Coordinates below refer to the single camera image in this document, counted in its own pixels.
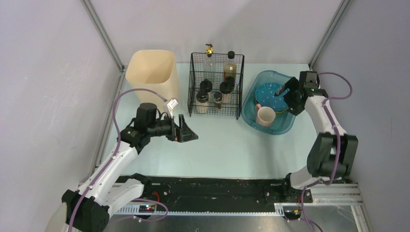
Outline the yellow dotted plate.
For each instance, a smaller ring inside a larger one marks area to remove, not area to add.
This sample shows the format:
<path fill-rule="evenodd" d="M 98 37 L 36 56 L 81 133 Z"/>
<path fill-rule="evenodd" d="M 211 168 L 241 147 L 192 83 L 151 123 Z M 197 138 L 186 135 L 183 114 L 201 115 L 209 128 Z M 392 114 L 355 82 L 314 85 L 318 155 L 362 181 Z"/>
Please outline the yellow dotted plate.
<path fill-rule="evenodd" d="M 283 109 L 283 110 L 275 111 L 275 113 L 280 114 L 280 113 L 286 112 L 287 110 L 288 110 L 288 109 L 286 108 L 286 109 Z"/>

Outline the blue dotted plate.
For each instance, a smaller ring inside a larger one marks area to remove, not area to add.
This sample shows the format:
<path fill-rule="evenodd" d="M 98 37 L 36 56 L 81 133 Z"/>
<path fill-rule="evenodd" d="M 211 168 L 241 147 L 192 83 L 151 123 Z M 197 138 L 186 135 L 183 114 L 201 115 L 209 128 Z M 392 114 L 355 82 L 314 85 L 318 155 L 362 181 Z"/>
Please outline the blue dotted plate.
<path fill-rule="evenodd" d="M 279 111 L 288 108 L 284 95 L 289 91 L 286 90 L 280 96 L 275 97 L 275 92 L 281 85 L 276 82 L 269 82 L 262 84 L 255 90 L 255 99 L 256 102 L 261 106 L 268 106 L 274 111 Z"/>

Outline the pink white mug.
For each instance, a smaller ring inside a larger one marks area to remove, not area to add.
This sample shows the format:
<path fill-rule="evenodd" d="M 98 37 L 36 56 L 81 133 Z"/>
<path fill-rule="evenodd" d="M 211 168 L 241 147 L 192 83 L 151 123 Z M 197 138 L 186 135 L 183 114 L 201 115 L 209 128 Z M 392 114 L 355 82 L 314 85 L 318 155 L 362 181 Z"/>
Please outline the pink white mug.
<path fill-rule="evenodd" d="M 260 126 L 270 127 L 276 118 L 276 112 L 268 106 L 261 106 L 260 104 L 256 104 L 255 111 L 255 122 Z"/>

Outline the spice jar black lid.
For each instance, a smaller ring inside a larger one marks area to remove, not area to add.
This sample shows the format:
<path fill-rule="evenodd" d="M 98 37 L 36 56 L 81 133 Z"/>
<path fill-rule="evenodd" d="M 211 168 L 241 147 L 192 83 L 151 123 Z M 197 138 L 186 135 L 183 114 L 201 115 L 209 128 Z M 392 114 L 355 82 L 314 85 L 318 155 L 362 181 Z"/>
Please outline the spice jar black lid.
<path fill-rule="evenodd" d="M 235 79 L 232 76 L 228 76 L 225 81 L 220 84 L 220 92 L 222 93 L 222 103 L 229 104 L 232 99 L 232 93 L 234 90 Z"/>
<path fill-rule="evenodd" d="M 205 114 L 209 110 L 209 94 L 206 91 L 199 91 L 196 95 L 196 112 Z"/>
<path fill-rule="evenodd" d="M 210 80 L 205 79 L 200 83 L 200 92 L 209 93 L 213 89 L 213 84 Z"/>

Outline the small pepper shaker jar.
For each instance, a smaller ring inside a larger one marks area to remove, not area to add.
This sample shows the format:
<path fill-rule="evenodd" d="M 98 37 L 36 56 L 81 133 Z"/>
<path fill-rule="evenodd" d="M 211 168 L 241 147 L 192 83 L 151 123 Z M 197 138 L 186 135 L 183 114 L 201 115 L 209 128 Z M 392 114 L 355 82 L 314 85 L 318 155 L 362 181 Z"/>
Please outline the small pepper shaker jar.
<path fill-rule="evenodd" d="M 214 93 L 214 106 L 217 110 L 222 108 L 223 94 L 220 92 Z"/>

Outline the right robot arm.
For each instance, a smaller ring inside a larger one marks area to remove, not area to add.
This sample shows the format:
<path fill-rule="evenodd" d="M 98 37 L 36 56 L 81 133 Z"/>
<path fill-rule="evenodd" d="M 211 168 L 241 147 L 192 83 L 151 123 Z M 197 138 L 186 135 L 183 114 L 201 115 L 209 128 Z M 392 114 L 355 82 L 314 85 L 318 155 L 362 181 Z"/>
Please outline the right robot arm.
<path fill-rule="evenodd" d="M 275 92 L 276 96 L 280 94 L 284 94 L 289 113 L 297 116 L 307 112 L 317 134 L 306 166 L 288 173 L 283 179 L 282 196 L 287 199 L 317 184 L 329 186 L 339 178 L 348 177 L 358 138 L 348 134 L 338 122 L 330 106 L 333 97 L 320 87 L 320 75 L 314 71 L 301 71 L 298 78 L 291 78 Z"/>

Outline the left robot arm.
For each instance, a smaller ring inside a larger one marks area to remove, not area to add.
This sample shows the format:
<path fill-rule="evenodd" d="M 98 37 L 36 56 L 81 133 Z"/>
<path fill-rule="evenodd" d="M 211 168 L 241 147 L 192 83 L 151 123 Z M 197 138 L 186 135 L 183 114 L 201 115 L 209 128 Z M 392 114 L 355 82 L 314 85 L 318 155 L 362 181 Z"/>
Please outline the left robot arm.
<path fill-rule="evenodd" d="M 62 204 L 67 210 L 66 231 L 102 232 L 112 215 L 142 196 L 145 184 L 140 180 L 128 179 L 118 188 L 113 185 L 152 137 L 164 136 L 179 143 L 199 138 L 188 127 L 182 114 L 176 124 L 173 116 L 161 118 L 157 117 L 157 112 L 153 103 L 140 104 L 136 117 L 119 132 L 115 147 L 103 164 L 78 190 L 67 190 L 63 194 Z"/>

